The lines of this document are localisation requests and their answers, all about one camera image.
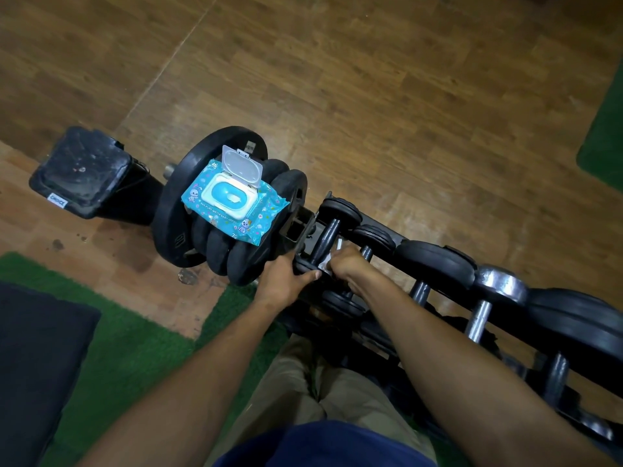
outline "baby wipes package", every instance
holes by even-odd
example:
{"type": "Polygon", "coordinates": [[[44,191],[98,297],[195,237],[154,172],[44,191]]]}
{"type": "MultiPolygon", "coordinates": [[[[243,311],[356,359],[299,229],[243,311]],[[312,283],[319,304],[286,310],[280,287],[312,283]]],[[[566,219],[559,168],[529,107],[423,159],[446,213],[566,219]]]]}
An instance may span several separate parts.
{"type": "Polygon", "coordinates": [[[239,241],[260,245],[276,214],[290,204],[262,182],[262,165],[223,146],[182,195],[187,208],[239,241]]]}

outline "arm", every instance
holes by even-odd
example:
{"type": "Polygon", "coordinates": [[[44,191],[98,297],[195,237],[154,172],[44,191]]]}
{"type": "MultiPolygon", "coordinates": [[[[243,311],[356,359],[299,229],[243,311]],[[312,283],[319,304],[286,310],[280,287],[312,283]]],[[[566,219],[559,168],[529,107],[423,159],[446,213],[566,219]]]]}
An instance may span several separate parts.
{"type": "Polygon", "coordinates": [[[247,310],[122,415],[79,466],[202,466],[264,332],[318,277],[295,277],[292,257],[268,262],[247,310]]]}
{"type": "Polygon", "coordinates": [[[417,393],[474,465],[615,465],[501,361],[417,305],[352,246],[330,265],[370,306],[417,393]]]}

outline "forearm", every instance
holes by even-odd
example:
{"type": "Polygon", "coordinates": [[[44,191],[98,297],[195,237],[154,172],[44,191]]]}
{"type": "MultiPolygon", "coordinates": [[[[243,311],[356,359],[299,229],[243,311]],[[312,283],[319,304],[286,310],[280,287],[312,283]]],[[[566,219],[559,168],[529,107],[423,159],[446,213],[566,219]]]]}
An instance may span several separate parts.
{"type": "Polygon", "coordinates": [[[276,315],[253,303],[119,418],[82,467],[200,466],[219,435],[255,348],[276,315]]]}
{"type": "Polygon", "coordinates": [[[357,282],[417,393],[479,467],[608,464],[522,380],[390,279],[357,282]]]}

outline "parquet floor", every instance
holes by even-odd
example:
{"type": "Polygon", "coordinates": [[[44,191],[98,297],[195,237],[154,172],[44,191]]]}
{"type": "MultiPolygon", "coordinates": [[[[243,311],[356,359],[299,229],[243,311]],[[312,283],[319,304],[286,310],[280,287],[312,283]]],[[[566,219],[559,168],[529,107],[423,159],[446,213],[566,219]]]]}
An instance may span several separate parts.
{"type": "MultiPolygon", "coordinates": [[[[0,0],[0,250],[192,336],[221,281],[183,286],[144,230],[74,219],[25,180],[68,125],[160,175],[237,124],[308,175],[310,208],[332,190],[409,238],[623,309],[623,196],[575,165],[622,16],[623,0],[0,0]]],[[[570,383],[623,421],[622,400],[570,383]]]]}

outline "blue shirt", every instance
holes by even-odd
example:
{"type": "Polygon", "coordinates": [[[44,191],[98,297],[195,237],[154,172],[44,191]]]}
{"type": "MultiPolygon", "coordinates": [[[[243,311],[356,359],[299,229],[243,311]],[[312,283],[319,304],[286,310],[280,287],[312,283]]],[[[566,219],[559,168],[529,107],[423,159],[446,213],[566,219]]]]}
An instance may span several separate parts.
{"type": "Polygon", "coordinates": [[[222,455],[214,467],[434,467],[415,449],[340,421],[316,421],[264,433],[222,455]]]}

